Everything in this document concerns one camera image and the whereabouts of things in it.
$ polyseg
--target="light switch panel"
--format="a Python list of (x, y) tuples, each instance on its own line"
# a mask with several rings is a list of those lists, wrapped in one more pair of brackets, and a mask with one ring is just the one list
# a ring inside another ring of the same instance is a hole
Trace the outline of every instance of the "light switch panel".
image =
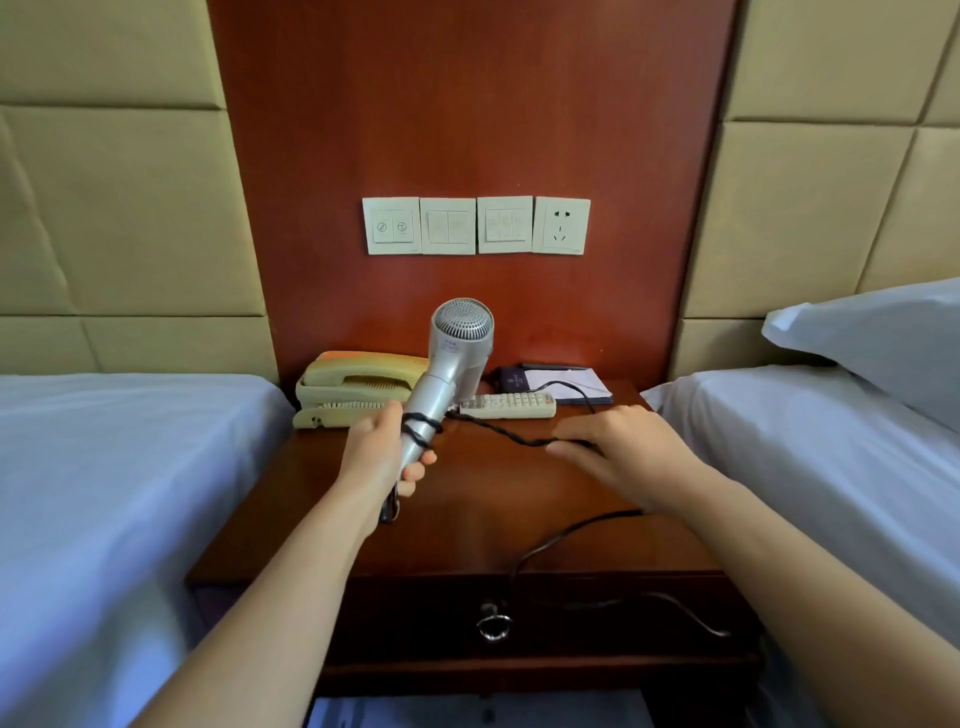
[(477, 201), (473, 198), (421, 197), (423, 253), (475, 255), (476, 216)]
[(370, 255), (420, 254), (419, 197), (365, 197), (363, 217)]
[(533, 197), (478, 197), (477, 251), (530, 253), (533, 212)]
[(534, 253), (583, 255), (590, 200), (538, 197), (534, 210)]

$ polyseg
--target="bed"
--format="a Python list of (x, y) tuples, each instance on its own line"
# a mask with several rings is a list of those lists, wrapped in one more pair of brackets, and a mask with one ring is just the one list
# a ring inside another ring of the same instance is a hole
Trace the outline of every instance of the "bed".
[[(701, 372), (644, 397), (704, 460), (960, 647), (960, 434), (841, 367)], [(756, 723), (814, 724), (775, 648), (770, 662)]]
[(0, 376), (0, 725), (127, 725), (292, 414), (258, 376)]

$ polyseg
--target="silver hair dryer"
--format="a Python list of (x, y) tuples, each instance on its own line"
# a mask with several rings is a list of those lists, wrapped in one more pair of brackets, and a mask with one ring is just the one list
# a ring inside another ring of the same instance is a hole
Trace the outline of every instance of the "silver hair dryer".
[[(418, 412), (442, 422), (454, 402), (469, 400), (477, 392), (480, 377), (493, 352), (493, 314), (474, 299), (453, 299), (434, 311), (430, 319), (430, 366), (420, 377), (404, 414)], [(434, 429), (428, 423), (407, 421), (421, 443), (429, 443)], [(400, 472), (420, 460), (422, 445), (404, 433), (400, 442)], [(392, 523), (399, 513), (396, 485), (380, 511), (381, 523)]]

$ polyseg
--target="hair dryer handle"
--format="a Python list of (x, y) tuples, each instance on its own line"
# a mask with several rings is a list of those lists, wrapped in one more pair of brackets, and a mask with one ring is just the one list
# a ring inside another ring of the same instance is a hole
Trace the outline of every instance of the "hair dryer handle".
[[(417, 386), (414, 387), (414, 391), (411, 392), (410, 399), (403, 405), (403, 412), (419, 412), (421, 415), (425, 415), (435, 422), (442, 422), (446, 410), (450, 404), (453, 403), (453, 395), (456, 391), (457, 387), (455, 384), (439, 376), (433, 376), (430, 374), (430, 371), (427, 370), (427, 372), (420, 377)], [(410, 422), (407, 423), (407, 426), (413, 429), (422, 441), (426, 443), (429, 443), (433, 439), (434, 434), (436, 434), (433, 427), (427, 423)], [(404, 469), (411, 463), (416, 463), (420, 460), (421, 455), (423, 455), (423, 448), (418, 445), (410, 435), (405, 433), (401, 434), (400, 470), (396, 474), (397, 481), (403, 476)], [(383, 501), (383, 506), (380, 508), (380, 522), (393, 523), (396, 521), (399, 512), (400, 498), (396, 491), (396, 485), (394, 485), (394, 489), (387, 496), (387, 499)]]

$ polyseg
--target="forearm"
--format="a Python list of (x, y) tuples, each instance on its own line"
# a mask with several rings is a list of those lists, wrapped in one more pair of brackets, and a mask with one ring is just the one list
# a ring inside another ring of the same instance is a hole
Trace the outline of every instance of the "forearm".
[(680, 514), (844, 726), (960, 725), (960, 652), (713, 469)]
[(363, 542), (359, 494), (345, 484), (330, 489), (137, 728), (300, 726)]

